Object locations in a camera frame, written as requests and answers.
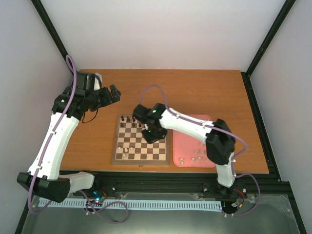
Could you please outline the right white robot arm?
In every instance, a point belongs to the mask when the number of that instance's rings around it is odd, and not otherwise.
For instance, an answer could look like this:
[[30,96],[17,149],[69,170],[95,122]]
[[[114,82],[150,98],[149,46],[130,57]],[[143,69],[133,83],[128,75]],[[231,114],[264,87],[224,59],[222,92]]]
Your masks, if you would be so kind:
[[153,108],[137,105],[133,117],[145,126],[142,135],[149,144],[164,139],[168,130],[181,132],[205,143],[207,158],[216,165],[218,183],[228,188],[234,184],[232,158],[236,140],[225,121],[200,120],[160,103]]

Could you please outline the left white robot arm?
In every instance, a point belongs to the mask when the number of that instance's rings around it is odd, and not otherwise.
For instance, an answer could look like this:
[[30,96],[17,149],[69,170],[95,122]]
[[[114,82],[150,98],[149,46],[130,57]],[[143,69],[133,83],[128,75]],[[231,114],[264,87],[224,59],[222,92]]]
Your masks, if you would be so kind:
[[27,172],[17,176],[17,183],[29,192],[29,196],[62,202],[78,190],[84,189],[90,196],[101,192],[101,183],[92,173],[60,176],[60,165],[69,139],[85,113],[116,103],[120,97],[121,93],[114,85],[97,90],[65,88],[54,101],[50,126],[36,159]]

